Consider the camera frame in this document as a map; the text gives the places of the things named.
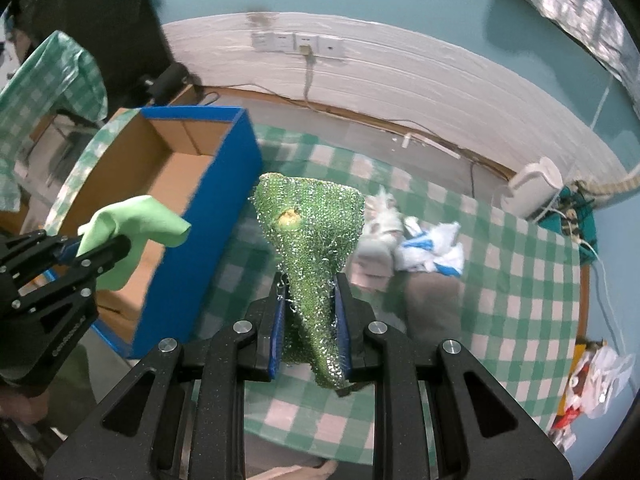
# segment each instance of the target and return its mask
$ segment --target light green cloth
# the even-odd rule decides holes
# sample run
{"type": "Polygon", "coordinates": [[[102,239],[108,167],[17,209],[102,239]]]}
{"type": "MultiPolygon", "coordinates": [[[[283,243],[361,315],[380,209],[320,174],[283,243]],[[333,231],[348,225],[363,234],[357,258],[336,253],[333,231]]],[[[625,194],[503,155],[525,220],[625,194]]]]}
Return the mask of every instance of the light green cloth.
{"type": "Polygon", "coordinates": [[[167,247],[177,247],[187,239],[191,224],[149,195],[103,207],[88,224],[78,228],[82,241],[78,256],[110,238],[126,235],[131,240],[129,254],[97,280],[98,289],[119,290],[140,263],[146,242],[153,240],[167,247]]]}
{"type": "Polygon", "coordinates": [[[17,153],[40,119],[59,109],[96,123],[107,115],[107,91],[91,54],[57,30],[0,92],[0,211],[20,210],[17,153]]]}

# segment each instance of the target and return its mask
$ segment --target white wall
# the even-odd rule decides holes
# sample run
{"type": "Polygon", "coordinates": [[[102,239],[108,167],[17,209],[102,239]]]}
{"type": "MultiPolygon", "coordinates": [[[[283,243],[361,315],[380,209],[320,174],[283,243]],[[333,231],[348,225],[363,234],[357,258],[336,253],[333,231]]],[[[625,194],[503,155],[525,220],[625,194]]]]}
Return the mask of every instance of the white wall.
{"type": "Polygon", "coordinates": [[[574,161],[582,175],[609,180],[625,173],[600,137],[538,86],[500,64],[425,34],[302,12],[206,16],[163,28],[175,59],[203,84],[259,84],[297,99],[303,94],[305,59],[257,52],[251,32],[338,36],[345,39],[346,59],[318,58],[311,101],[388,120],[415,121],[514,170],[547,155],[564,176],[574,161]]]}

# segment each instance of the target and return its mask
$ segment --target teal wall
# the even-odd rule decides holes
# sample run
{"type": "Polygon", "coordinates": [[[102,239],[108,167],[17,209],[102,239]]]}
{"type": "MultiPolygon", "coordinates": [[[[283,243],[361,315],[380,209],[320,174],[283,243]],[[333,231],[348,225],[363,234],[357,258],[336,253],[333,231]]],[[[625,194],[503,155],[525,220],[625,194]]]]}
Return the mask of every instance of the teal wall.
{"type": "MultiPolygon", "coordinates": [[[[495,61],[536,84],[591,124],[609,74],[558,27],[543,19],[523,0],[153,0],[162,23],[252,10],[334,14],[382,22],[453,43],[495,61]]],[[[640,122],[625,90],[615,81],[594,128],[630,170],[640,161],[640,122]]],[[[637,346],[632,332],[640,326],[640,312],[631,269],[640,253],[640,235],[631,218],[640,215],[640,197],[596,215],[602,257],[610,267],[610,289],[616,310],[628,332],[630,349],[637,346]]],[[[592,286],[590,335],[612,339],[592,286]]],[[[569,457],[575,472],[584,471],[609,441],[626,413],[629,389],[601,419],[577,421],[580,445],[569,457]]]]}

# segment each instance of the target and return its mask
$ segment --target cardboard box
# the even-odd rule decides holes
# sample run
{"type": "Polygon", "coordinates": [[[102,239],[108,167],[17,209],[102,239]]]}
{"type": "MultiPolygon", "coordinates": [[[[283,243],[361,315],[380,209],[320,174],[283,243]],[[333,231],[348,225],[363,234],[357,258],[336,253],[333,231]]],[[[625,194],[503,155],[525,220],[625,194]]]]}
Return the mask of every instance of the cardboard box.
{"type": "Polygon", "coordinates": [[[162,338],[188,340],[261,167],[249,117],[235,107],[142,108],[105,150],[59,234],[75,236],[98,209],[143,194],[192,225],[180,247],[148,242],[122,290],[98,291],[95,328],[119,354],[141,358],[162,338]]]}

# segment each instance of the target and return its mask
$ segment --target white container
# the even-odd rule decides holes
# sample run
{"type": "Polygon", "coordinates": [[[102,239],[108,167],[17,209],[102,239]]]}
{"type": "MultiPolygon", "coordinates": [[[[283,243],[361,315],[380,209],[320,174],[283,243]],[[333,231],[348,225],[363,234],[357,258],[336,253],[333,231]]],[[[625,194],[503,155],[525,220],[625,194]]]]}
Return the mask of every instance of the white container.
{"type": "Polygon", "coordinates": [[[529,217],[562,189],[562,174],[546,156],[522,168],[509,181],[500,199],[503,210],[520,218],[529,217]]]}

